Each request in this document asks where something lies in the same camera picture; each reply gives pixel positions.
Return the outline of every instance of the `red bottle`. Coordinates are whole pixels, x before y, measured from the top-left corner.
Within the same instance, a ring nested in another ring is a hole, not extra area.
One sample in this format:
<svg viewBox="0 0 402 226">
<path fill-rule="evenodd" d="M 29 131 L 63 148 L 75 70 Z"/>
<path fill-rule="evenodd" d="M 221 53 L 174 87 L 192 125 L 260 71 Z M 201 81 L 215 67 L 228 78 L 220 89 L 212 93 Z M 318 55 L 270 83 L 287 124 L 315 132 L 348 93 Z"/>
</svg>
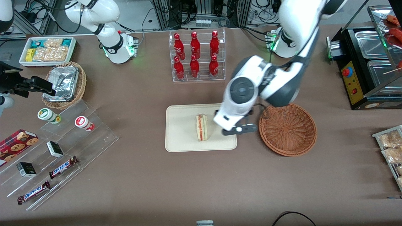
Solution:
<svg viewBox="0 0 402 226">
<path fill-rule="evenodd" d="M 190 69 L 191 69 L 191 76 L 193 78 L 198 78 L 200 72 L 200 64 L 198 63 L 195 54 L 191 55 Z"/>
<path fill-rule="evenodd" d="M 216 55 L 212 55 L 211 62 L 209 63 L 209 77 L 215 79 L 218 76 L 219 64 L 216 61 Z"/>
<path fill-rule="evenodd" d="M 211 57 L 213 55 L 218 55 L 219 54 L 219 40 L 218 40 L 218 32 L 213 31 L 212 32 L 212 39 L 211 42 L 209 43 L 209 48 L 210 48 L 210 55 Z"/>
<path fill-rule="evenodd" d="M 174 72 L 176 74 L 177 79 L 183 80 L 184 79 L 184 67 L 183 64 L 180 62 L 180 58 L 178 56 L 174 56 Z"/>
<path fill-rule="evenodd" d="M 197 32 L 191 32 L 191 54 L 195 54 L 195 57 L 199 59 L 201 57 L 200 41 L 197 38 Z"/>
<path fill-rule="evenodd" d="M 184 53 L 184 45 L 180 40 L 180 35 L 175 33 L 174 37 L 174 51 L 176 52 L 176 56 L 180 57 L 180 60 L 186 59 L 186 54 Z"/>
</svg>

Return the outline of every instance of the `red button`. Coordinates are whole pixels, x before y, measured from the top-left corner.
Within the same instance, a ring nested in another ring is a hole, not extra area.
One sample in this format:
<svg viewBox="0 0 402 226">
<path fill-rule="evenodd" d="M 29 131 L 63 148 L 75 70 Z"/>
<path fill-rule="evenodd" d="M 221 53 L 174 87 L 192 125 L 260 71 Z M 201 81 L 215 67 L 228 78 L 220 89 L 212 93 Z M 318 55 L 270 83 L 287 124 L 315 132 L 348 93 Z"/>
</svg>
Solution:
<svg viewBox="0 0 402 226">
<path fill-rule="evenodd" d="M 346 76 L 348 76 L 349 74 L 350 74 L 350 70 L 349 70 L 349 69 L 347 69 L 347 68 L 346 68 L 346 69 L 343 69 L 343 71 L 342 71 L 342 75 L 343 75 L 343 76 L 346 77 Z"/>
</svg>

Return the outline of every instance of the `stainless steel tray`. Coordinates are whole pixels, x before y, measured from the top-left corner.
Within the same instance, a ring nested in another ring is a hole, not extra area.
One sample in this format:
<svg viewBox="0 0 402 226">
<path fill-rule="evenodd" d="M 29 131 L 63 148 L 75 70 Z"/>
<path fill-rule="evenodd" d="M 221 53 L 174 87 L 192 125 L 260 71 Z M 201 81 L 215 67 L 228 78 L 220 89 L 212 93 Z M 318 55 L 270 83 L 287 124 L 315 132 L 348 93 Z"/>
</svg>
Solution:
<svg viewBox="0 0 402 226">
<path fill-rule="evenodd" d="M 376 31 L 356 32 L 355 37 L 364 58 L 368 60 L 387 59 L 384 46 Z"/>
<path fill-rule="evenodd" d="M 367 63 L 367 67 L 375 86 L 389 82 L 389 79 L 395 76 L 394 72 L 383 74 L 393 69 L 389 60 L 371 60 Z M 381 92 L 402 92 L 402 80 L 398 79 L 392 82 L 389 86 L 384 87 Z"/>
</svg>

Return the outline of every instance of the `brown woven basket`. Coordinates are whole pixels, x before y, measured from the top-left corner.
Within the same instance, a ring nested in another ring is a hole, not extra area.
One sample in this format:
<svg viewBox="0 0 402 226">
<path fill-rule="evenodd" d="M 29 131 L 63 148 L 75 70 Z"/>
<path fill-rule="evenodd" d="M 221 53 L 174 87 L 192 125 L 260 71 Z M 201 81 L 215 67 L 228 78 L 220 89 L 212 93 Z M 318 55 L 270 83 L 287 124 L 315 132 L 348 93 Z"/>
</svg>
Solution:
<svg viewBox="0 0 402 226">
<path fill-rule="evenodd" d="M 264 143 L 284 156 L 307 153 L 317 139 L 317 127 L 313 118 L 295 104 L 266 108 L 261 115 L 258 129 Z"/>
<path fill-rule="evenodd" d="M 45 99 L 43 99 L 43 97 L 42 97 L 42 101 L 48 107 L 56 108 L 59 110 L 64 110 L 64 109 L 68 108 L 69 106 L 73 105 L 75 102 L 82 99 L 82 96 L 84 95 L 85 85 L 86 85 L 85 71 L 82 69 L 82 67 L 79 64 L 77 64 L 75 62 L 68 62 L 65 64 L 60 64 L 60 65 L 57 65 L 56 67 L 67 67 L 67 66 L 75 66 L 80 70 L 80 74 L 78 75 L 77 87 L 76 87 L 76 91 L 74 94 L 74 99 L 70 102 L 49 102 L 49 101 L 46 101 Z M 51 70 L 47 74 L 46 80 L 49 79 L 50 72 L 51 72 Z"/>
</svg>

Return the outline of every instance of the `brown tabletop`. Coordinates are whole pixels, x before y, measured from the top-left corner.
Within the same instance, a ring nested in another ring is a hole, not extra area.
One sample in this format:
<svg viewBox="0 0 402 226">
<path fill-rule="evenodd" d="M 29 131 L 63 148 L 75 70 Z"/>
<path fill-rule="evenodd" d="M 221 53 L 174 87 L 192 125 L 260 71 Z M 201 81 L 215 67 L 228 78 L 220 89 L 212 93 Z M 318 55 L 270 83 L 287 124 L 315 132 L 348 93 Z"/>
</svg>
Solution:
<svg viewBox="0 0 402 226">
<path fill-rule="evenodd" d="M 75 55 L 88 82 L 84 100 L 120 139 L 33 212 L 17 208 L 0 188 L 0 225 L 271 225 L 283 211 L 299 211 L 317 225 L 398 225 L 402 200 L 371 134 L 400 125 L 402 110 L 352 111 L 336 64 L 320 41 L 295 103 L 314 118 L 318 139 L 301 157 L 269 150 L 259 133 L 238 136 L 234 150 L 169 153 L 166 108 L 220 103 L 229 81 L 174 84 L 168 32 L 147 33 L 138 57 L 111 63 L 95 36 L 76 36 Z M 227 77 L 244 57 L 269 58 L 265 44 L 240 29 L 226 29 Z M 273 63 L 283 59 L 273 55 Z M 48 68 L 24 68 L 44 77 Z M 0 117 L 0 140 L 18 129 L 37 131 L 44 107 L 39 93 L 14 97 Z M 308 225 L 299 216 L 277 224 Z"/>
</svg>

